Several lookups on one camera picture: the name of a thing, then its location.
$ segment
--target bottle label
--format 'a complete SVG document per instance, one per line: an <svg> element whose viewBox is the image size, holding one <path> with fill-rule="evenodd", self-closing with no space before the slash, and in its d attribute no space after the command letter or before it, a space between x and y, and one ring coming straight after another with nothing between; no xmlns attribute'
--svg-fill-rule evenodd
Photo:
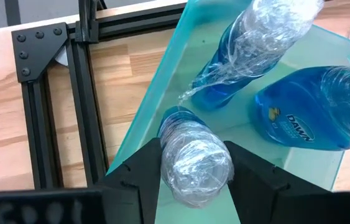
<svg viewBox="0 0 350 224"><path fill-rule="evenodd" d="M315 134L313 130L294 114L281 116L280 108L269 108L268 113L271 125L276 129L281 129L288 137L292 139L302 139L305 142L314 142Z"/></svg>

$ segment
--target blue dish soap bottle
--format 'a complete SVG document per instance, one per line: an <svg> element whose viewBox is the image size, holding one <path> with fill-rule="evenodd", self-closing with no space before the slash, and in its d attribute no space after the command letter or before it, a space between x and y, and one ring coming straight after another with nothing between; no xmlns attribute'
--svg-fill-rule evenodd
<svg viewBox="0 0 350 224"><path fill-rule="evenodd" d="M193 104L206 111L225 106L277 64L322 7L323 0L254 0L224 31L213 58L193 80Z"/></svg>
<svg viewBox="0 0 350 224"><path fill-rule="evenodd" d="M193 112L168 109L158 131L161 176L179 202L191 208L210 203L233 178L227 147Z"/></svg>
<svg viewBox="0 0 350 224"><path fill-rule="evenodd" d="M254 124L286 146L350 149L350 67L304 68L256 94Z"/></svg>

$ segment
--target wooden surface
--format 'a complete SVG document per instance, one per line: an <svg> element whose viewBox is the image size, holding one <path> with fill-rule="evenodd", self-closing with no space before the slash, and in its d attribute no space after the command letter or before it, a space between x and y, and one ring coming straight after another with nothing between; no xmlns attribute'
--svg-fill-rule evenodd
<svg viewBox="0 0 350 224"><path fill-rule="evenodd" d="M154 1L109 9L99 12L99 16L170 3L173 4L173 1ZM0 190L33 188L27 130L21 88L15 74L11 31L61 21L74 22L77 19L77 16L71 16L0 29ZM350 0L327 2L316 24L347 36L350 32ZM166 30L91 46L110 161L114 158L142 101L172 32L173 30ZM48 73L65 186L85 186L68 69L56 65ZM345 153L335 189L350 189L350 151Z"/></svg>

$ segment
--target metal frame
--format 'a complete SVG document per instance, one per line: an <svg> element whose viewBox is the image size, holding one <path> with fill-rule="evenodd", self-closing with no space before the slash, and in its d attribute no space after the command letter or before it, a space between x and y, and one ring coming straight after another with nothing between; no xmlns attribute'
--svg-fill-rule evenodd
<svg viewBox="0 0 350 224"><path fill-rule="evenodd" d="M89 45L130 35L176 27L184 4L96 19L103 0L79 0L80 20L12 32L36 189L63 187L47 67L63 47L80 133L86 181L91 186L106 175L108 161L103 125L91 66Z"/></svg>

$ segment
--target crushed plastic bottle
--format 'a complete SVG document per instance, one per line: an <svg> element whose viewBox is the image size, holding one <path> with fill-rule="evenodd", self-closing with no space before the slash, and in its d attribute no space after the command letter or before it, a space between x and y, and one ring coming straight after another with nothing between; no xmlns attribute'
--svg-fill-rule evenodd
<svg viewBox="0 0 350 224"><path fill-rule="evenodd" d="M226 146L190 110L167 110L158 137L163 148L161 176L186 206L206 206L232 179L234 167Z"/></svg>
<svg viewBox="0 0 350 224"><path fill-rule="evenodd" d="M269 72L302 38L323 0L254 0L224 31L213 58L191 84L193 104L206 111L225 106L248 83Z"/></svg>

